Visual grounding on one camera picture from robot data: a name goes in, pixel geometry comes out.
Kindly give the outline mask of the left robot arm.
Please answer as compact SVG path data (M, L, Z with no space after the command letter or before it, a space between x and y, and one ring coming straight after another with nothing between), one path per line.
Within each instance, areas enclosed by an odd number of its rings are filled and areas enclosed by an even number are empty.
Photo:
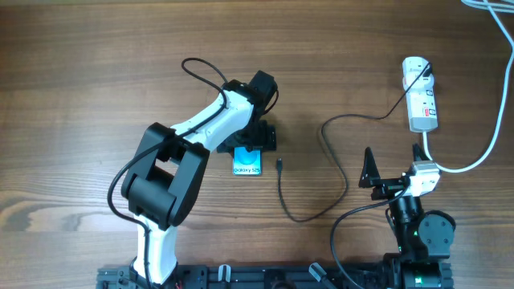
M217 99L189 120L145 130L121 185L139 226L133 283L169 285L177 267L177 228L198 198L211 153L229 153L247 173L259 172L261 154L276 149L275 128L262 117L278 93L275 78L257 71L249 83L223 84Z

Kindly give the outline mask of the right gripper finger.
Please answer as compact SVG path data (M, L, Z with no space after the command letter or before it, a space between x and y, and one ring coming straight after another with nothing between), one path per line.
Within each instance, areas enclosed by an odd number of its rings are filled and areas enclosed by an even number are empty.
M367 147L365 149L363 168L358 186L360 188L371 188L380 185L380 182L381 177L377 169L372 149Z
M414 161L428 161L430 158L424 153L418 143L412 145Z

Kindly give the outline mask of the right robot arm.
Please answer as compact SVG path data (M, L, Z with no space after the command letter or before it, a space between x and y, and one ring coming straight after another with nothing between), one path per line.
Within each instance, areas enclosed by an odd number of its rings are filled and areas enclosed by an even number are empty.
M456 222L440 210L425 211L421 196L432 192L441 172L418 145L414 161L397 178L382 178L370 147L365 149L361 188L373 190L374 201L386 201L388 223L393 229L398 252L385 254L382 261L384 288L453 288L450 258Z

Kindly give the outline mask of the Galaxy S25 smartphone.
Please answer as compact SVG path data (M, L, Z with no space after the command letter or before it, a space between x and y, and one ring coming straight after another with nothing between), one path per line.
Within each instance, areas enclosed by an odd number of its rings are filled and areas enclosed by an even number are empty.
M244 147L234 150L233 174L235 176L260 176L262 174L261 151L248 152Z

